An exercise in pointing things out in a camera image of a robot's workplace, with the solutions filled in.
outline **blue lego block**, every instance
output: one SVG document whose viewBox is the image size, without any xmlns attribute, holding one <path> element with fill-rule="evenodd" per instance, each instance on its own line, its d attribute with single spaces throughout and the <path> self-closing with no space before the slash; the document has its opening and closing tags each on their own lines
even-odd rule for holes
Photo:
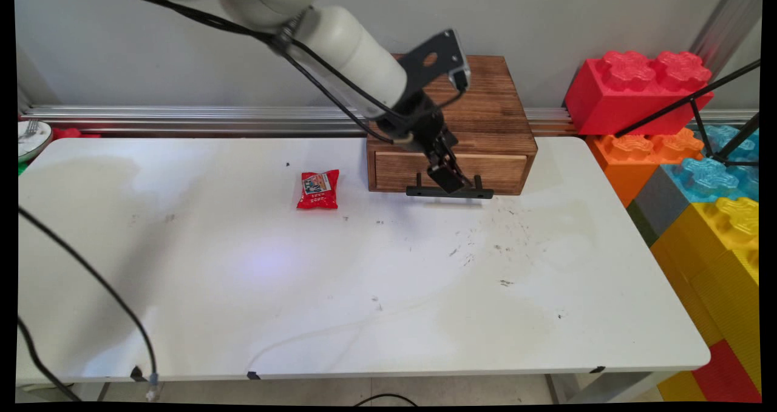
<svg viewBox="0 0 777 412">
<path fill-rule="evenodd" d="M 739 179 L 726 172 L 726 166 L 711 158 L 686 158 L 679 165 L 661 165 L 669 171 L 672 181 L 692 203 L 713 203 L 718 198 L 743 197 L 738 193 Z"/>
<path fill-rule="evenodd" d="M 680 165 L 661 165 L 634 199 L 658 236 L 691 203 L 711 203 L 719 197 L 758 200 L 758 168 L 731 166 L 711 158 L 686 158 Z"/>
<path fill-rule="evenodd" d="M 739 133 L 739 130 L 730 125 L 705 127 L 707 138 L 710 139 L 710 146 L 715 152 L 721 151 L 726 144 Z M 702 140 L 699 132 L 694 132 L 694 137 Z M 740 146 L 736 147 L 728 157 L 730 161 L 756 161 L 758 160 L 758 143 L 760 142 L 760 128 L 755 130 L 749 138 L 745 139 Z M 702 155 L 707 155 L 707 148 L 702 149 Z"/>
<path fill-rule="evenodd" d="M 758 167 L 757 166 L 729 166 L 726 169 L 728 174 L 739 179 L 737 189 L 745 197 L 758 201 Z"/>
</svg>

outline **red lego block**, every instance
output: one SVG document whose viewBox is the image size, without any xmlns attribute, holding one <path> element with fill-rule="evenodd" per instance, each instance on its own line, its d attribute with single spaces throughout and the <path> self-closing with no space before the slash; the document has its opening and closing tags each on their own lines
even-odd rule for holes
<svg viewBox="0 0 777 412">
<path fill-rule="evenodd" d="M 710 347 L 710 363 L 693 371 L 707 401 L 761 403 L 761 395 L 724 340 Z"/>
<path fill-rule="evenodd" d="M 53 128 L 53 140 L 56 141 L 56 139 L 64 139 L 64 138 L 99 138 L 100 135 L 84 135 L 83 133 L 79 132 L 76 128 L 67 128 L 66 130 L 61 130 L 59 128 Z"/>
<path fill-rule="evenodd" d="M 649 60 L 638 52 L 608 52 L 585 61 L 564 101 L 581 135 L 614 135 L 701 89 L 710 78 L 710 70 L 692 53 L 662 52 Z M 697 98 L 699 110 L 711 99 L 711 92 Z M 686 104 L 632 134 L 675 135 L 692 118 Z"/>
</svg>

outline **wooden box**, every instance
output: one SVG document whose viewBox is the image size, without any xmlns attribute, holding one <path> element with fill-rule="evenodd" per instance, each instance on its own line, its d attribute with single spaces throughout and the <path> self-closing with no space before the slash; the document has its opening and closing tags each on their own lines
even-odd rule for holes
<svg viewBox="0 0 777 412">
<path fill-rule="evenodd" d="M 537 144 L 507 63 L 500 56 L 472 55 L 467 60 L 472 69 L 469 91 L 443 110 L 445 123 L 458 138 L 453 147 L 458 165 L 470 180 L 480 174 L 483 187 L 495 194 L 519 195 Z M 456 94 L 446 76 L 424 90 L 436 103 Z M 424 186 L 436 186 L 427 176 L 427 166 L 423 154 L 367 137 L 370 191 L 404 192 L 406 186 L 415 186 L 417 172 L 424 177 Z"/>
</svg>

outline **wooden drawer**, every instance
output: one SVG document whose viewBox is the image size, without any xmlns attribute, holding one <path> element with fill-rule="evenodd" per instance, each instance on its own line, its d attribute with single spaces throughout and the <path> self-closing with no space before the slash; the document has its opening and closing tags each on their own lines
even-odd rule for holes
<svg viewBox="0 0 777 412">
<path fill-rule="evenodd" d="M 457 154 L 461 171 L 469 180 L 475 175 L 483 179 L 483 187 L 495 194 L 521 193 L 526 169 L 525 155 Z M 404 192 L 406 186 L 416 185 L 416 174 L 422 174 L 424 186 L 437 186 L 427 176 L 429 161 L 423 154 L 407 152 L 375 152 L 375 190 Z"/>
</svg>

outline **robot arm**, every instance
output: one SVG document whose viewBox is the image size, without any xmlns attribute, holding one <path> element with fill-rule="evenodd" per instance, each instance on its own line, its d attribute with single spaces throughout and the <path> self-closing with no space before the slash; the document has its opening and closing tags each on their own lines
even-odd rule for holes
<svg viewBox="0 0 777 412">
<path fill-rule="evenodd" d="M 389 108 L 387 112 L 336 77 L 298 46 L 286 50 L 292 58 L 316 72 L 342 99 L 405 149 L 424 152 L 427 173 L 447 193 L 471 186 L 456 165 L 450 149 L 458 140 L 447 130 L 441 111 L 422 87 L 441 74 L 463 93 L 469 86 L 469 66 L 454 30 L 446 30 L 399 61 L 381 47 L 346 9 L 312 8 L 313 0 L 219 0 L 230 18 L 255 31 L 292 33 L 323 61 L 366 94 Z M 437 53 L 432 66 L 422 62 Z"/>
</svg>

